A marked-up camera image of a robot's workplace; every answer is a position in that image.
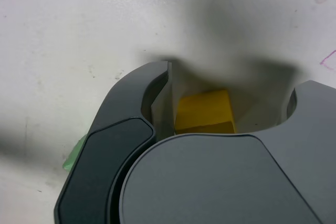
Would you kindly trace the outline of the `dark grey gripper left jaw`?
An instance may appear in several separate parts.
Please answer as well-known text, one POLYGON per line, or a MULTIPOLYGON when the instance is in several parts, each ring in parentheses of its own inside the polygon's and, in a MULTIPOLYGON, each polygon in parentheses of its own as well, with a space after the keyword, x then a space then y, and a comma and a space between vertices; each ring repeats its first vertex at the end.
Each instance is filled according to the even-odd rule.
POLYGON ((170 65, 147 63, 110 89, 57 199, 55 223, 119 223, 125 177, 156 142, 151 106, 169 80, 170 65))

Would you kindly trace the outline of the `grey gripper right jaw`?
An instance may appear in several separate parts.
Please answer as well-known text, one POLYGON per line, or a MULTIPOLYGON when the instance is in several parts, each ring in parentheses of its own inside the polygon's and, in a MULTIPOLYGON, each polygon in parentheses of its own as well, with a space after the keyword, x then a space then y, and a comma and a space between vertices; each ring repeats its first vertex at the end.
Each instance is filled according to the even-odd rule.
POLYGON ((121 223, 335 223, 335 89, 307 81, 282 124, 183 134, 132 165, 121 223))

